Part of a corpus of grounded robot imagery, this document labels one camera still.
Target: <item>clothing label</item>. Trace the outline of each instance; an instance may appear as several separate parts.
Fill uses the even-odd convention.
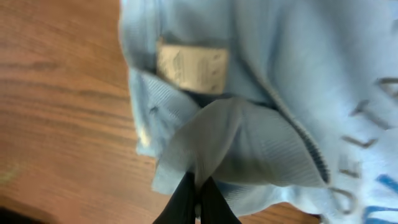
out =
[[[158,75],[184,90],[221,94],[228,64],[226,49],[158,43]]]

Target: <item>wooden surface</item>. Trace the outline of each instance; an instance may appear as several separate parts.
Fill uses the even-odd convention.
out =
[[[49,223],[152,223],[169,197],[136,134],[118,0],[0,1],[0,206]],[[287,204],[243,223],[318,223]]]

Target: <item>garment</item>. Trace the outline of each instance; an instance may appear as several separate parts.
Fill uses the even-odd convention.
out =
[[[235,215],[289,202],[330,223],[398,222],[398,37],[394,4],[374,0],[127,0],[137,152],[154,190],[188,170]],[[155,74],[156,42],[229,51],[224,94]]]

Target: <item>wood grain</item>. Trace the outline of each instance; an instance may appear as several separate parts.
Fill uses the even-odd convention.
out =
[[[152,223],[117,0],[0,2],[0,206],[49,223]],[[243,223],[317,223],[287,204]]]

